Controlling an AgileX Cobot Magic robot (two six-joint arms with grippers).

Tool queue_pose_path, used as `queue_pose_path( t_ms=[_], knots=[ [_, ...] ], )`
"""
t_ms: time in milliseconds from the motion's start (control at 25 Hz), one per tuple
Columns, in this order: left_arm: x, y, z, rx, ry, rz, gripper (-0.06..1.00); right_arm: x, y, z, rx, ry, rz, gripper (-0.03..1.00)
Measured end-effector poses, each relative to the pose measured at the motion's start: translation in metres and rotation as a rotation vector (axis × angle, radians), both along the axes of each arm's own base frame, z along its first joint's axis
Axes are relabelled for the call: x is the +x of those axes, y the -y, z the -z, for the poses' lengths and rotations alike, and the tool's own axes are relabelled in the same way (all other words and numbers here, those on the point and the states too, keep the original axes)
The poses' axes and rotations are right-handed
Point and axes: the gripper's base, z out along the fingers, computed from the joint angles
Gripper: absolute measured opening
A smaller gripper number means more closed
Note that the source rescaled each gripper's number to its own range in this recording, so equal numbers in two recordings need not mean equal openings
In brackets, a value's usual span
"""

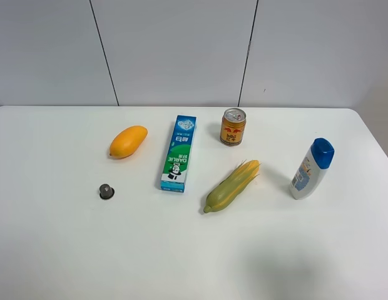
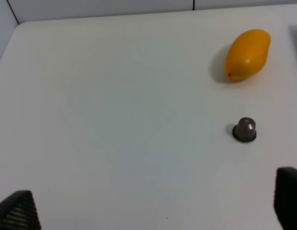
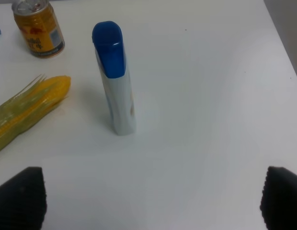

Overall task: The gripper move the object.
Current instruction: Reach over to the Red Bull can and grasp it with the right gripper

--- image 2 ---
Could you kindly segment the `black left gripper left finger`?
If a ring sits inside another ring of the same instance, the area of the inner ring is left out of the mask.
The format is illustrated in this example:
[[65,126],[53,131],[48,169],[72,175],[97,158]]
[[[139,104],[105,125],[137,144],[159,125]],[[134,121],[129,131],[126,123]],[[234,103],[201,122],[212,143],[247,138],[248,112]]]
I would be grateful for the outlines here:
[[0,230],[40,229],[41,224],[31,191],[16,191],[0,202]]

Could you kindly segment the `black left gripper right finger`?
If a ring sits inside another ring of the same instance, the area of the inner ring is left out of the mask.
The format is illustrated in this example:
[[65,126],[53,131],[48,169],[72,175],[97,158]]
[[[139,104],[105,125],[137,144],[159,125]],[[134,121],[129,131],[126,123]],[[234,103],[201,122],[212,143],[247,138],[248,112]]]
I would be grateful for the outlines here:
[[274,210],[284,230],[297,230],[297,169],[293,167],[277,169]]

